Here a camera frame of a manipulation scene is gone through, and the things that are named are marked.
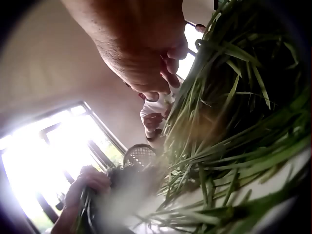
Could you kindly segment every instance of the bundle of greens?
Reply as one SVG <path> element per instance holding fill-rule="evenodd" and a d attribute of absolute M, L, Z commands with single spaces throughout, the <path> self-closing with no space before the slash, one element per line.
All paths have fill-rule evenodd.
<path fill-rule="evenodd" d="M 299 182 L 258 200 L 244 199 L 238 207 L 229 197 L 261 176 L 264 183 L 310 144 L 310 86 L 290 36 L 258 0 L 224 1 L 196 46 L 163 130 L 162 160 L 169 168 L 159 194 L 166 200 L 142 220 L 181 232 L 194 227 L 195 233 L 215 233 L 244 219 L 234 233 L 245 233 Z M 166 209 L 199 186 L 202 201 Z M 215 193 L 220 186 L 226 188 Z M 220 197 L 223 207 L 214 208 Z M 203 209 L 188 210 L 199 206 Z M 162 219 L 163 214 L 172 215 Z"/>

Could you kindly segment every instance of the window frame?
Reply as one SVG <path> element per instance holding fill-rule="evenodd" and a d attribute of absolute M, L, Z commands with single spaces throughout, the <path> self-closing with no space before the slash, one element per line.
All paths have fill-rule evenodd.
<path fill-rule="evenodd" d="M 56 108 L 52 111 L 48 111 L 48 112 L 41 114 L 41 115 L 38 115 L 36 117 L 33 117 L 27 121 L 24 121 L 21 124 L 16 125 L 15 127 L 10 128 L 9 130 L 6 130 L 5 132 L 4 131 L 0 132 L 0 139 L 7 136 L 7 135 L 10 135 L 12 132 L 18 130 L 19 128 L 25 127 L 31 123 L 40 121 L 44 118 L 49 118 L 49 117 L 53 116 L 54 114 L 60 113 L 62 111 L 69 111 L 69 113 L 71 115 L 73 115 L 71 108 L 74 108 L 76 106 L 82 106 L 86 110 L 86 112 L 84 112 L 80 115 L 89 115 L 93 119 L 93 121 L 96 123 L 96 125 L 101 129 L 101 131 L 105 134 L 105 136 L 109 139 L 109 141 L 121 152 L 122 155 L 125 155 L 127 149 L 121 144 L 121 142 L 118 141 L 118 139 L 116 139 L 113 136 L 113 134 L 108 130 L 108 128 L 105 126 L 105 124 L 99 119 L 99 117 L 94 113 L 94 111 L 84 101 L 78 101 L 75 103 L 71 103 L 71 104 L 65 105 L 63 107 Z M 47 137 L 47 133 L 57 129 L 60 125 L 61 125 L 61 123 L 56 123 L 56 124 L 53 124 L 49 127 L 46 127 L 44 129 L 38 131 L 39 137 L 41 139 L 44 139 L 44 141 L 48 145 L 50 145 L 50 141 Z M 105 168 L 115 166 L 112 163 L 112 161 L 104 154 L 104 152 L 98 147 L 98 145 L 95 144 L 92 140 L 88 141 L 87 146 L 91 150 L 91 152 L 94 154 L 94 157 L 93 157 L 93 155 L 92 155 L 92 157 L 96 161 L 96 163 L 98 163 L 98 165 L 101 167 L 101 169 L 105 170 Z M 5 172 L 5 167 L 3 164 L 2 155 L 6 152 L 6 150 L 7 150 L 7 148 L 0 150 L 0 164 L 1 164 L 1 168 L 3 168 L 4 172 Z M 64 174 L 66 180 L 70 184 L 72 184 L 75 181 L 72 178 L 72 176 L 66 170 L 63 171 L 63 174 Z M 10 181 L 9 181 L 6 173 L 5 173 L 4 179 L 7 180 L 8 184 L 10 184 Z M 52 206 L 45 200 L 45 198 L 43 197 L 43 195 L 41 193 L 37 193 L 36 200 L 38 201 L 39 205 L 41 206 L 43 212 L 47 215 L 47 217 L 54 224 L 59 217 L 58 214 L 56 214 L 56 212 L 53 210 Z M 40 233 L 38 228 L 35 226 L 35 224 L 30 220 L 30 218 L 27 217 L 27 215 L 25 214 L 21 205 L 19 204 L 19 202 L 18 202 L 18 205 L 21 208 L 21 210 L 23 211 L 23 215 L 26 217 L 26 221 L 29 223 L 29 225 L 34 230 L 34 232 Z"/>

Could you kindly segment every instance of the person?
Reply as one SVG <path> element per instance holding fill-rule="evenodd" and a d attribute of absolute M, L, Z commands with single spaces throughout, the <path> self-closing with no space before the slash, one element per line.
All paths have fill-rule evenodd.
<path fill-rule="evenodd" d="M 133 234 L 123 225 L 123 220 L 137 211 L 144 200 L 158 190 L 162 179 L 159 172 L 159 168 L 154 166 L 143 168 L 126 165 L 122 168 L 109 168 L 105 173 L 93 166 L 83 166 L 79 176 L 69 187 L 62 213 L 50 234 L 75 233 L 76 218 L 81 210 L 80 197 L 85 187 L 94 189 L 98 198 L 101 198 L 95 223 L 99 230 L 103 233 Z"/>
<path fill-rule="evenodd" d="M 169 95 L 160 94 L 157 100 L 145 99 L 140 112 L 147 141 L 155 149 L 163 147 L 165 138 L 161 136 L 161 132 L 180 89 L 171 85 L 169 87 L 171 91 Z"/>
<path fill-rule="evenodd" d="M 205 27 L 205 26 L 203 26 L 202 24 L 196 24 L 196 25 L 195 25 L 195 29 L 196 29 L 196 31 L 197 31 L 197 32 L 204 33 L 204 32 L 205 32 L 206 27 Z"/>
<path fill-rule="evenodd" d="M 80 175 L 69 187 L 63 211 L 50 234 L 71 234 L 75 232 L 73 226 L 80 212 L 80 196 L 86 186 L 93 188 L 95 191 L 109 193 L 110 180 L 105 173 L 92 166 L 82 167 Z"/>
<path fill-rule="evenodd" d="M 183 0 L 62 0 L 104 62 L 149 100 L 177 88 L 186 57 Z"/>

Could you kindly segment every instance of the finger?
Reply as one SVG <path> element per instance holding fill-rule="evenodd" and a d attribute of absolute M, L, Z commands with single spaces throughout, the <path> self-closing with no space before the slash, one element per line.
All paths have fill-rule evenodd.
<path fill-rule="evenodd" d="M 93 166 L 91 165 L 87 165 L 87 166 L 83 166 L 80 170 L 80 173 L 79 174 L 82 174 L 84 172 L 88 172 L 88 171 L 94 171 L 96 170 Z"/>
<path fill-rule="evenodd" d="M 145 122 L 146 122 L 146 123 L 153 123 L 153 122 L 161 121 L 162 117 L 163 117 L 163 116 L 160 114 L 160 115 L 158 115 L 158 116 L 146 118 L 146 119 L 145 119 Z"/>
<path fill-rule="evenodd" d="M 148 75 L 150 79 L 148 84 L 131 84 L 131 88 L 134 91 L 143 94 L 147 92 L 170 94 L 168 82 L 159 73 L 156 76 L 150 76 L 150 74 Z"/>
<path fill-rule="evenodd" d="M 106 186 L 104 184 L 99 183 L 96 180 L 90 179 L 87 181 L 87 186 L 93 188 L 95 191 L 103 191 Z"/>
<path fill-rule="evenodd" d="M 107 175 L 98 170 L 90 172 L 87 176 L 103 185 L 110 185 L 110 179 L 107 177 Z"/>
<path fill-rule="evenodd" d="M 185 59 L 187 54 L 188 54 L 188 42 L 186 40 L 185 35 L 181 37 L 176 46 L 170 48 L 167 52 L 169 58 L 176 60 Z"/>
<path fill-rule="evenodd" d="M 166 65 L 167 65 L 167 70 L 171 74 L 176 74 L 179 68 L 179 60 L 172 59 L 172 58 L 165 58 L 164 59 Z"/>
<path fill-rule="evenodd" d="M 145 92 L 143 94 L 150 101 L 157 101 L 159 99 L 159 94 L 156 92 Z"/>
<path fill-rule="evenodd" d="M 162 60 L 161 63 L 161 74 L 163 75 L 163 77 L 168 81 L 168 83 L 174 87 L 174 88 L 178 88 L 180 87 L 180 82 L 179 79 L 177 78 L 176 75 L 171 74 L 168 69 L 167 69 L 167 65 L 166 63 Z"/>
<path fill-rule="evenodd" d="M 162 122 L 162 120 L 163 120 L 163 117 L 157 118 L 154 121 L 147 120 L 144 122 L 144 125 L 146 126 L 148 124 L 160 124 Z"/>

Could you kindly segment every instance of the white shirt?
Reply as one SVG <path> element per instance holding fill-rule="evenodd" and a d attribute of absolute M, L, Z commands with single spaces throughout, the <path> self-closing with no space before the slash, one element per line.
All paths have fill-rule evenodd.
<path fill-rule="evenodd" d="M 165 111 L 168 108 L 168 102 L 169 103 L 174 102 L 176 95 L 180 90 L 180 87 L 176 89 L 169 85 L 171 93 L 169 95 L 159 94 L 159 99 L 156 102 L 151 102 L 145 99 L 144 106 L 140 112 L 142 123 L 143 123 L 143 118 L 148 114 L 161 113 L 162 115 L 164 115 Z M 163 129 L 165 126 L 165 122 L 166 120 L 163 119 L 158 128 Z"/>

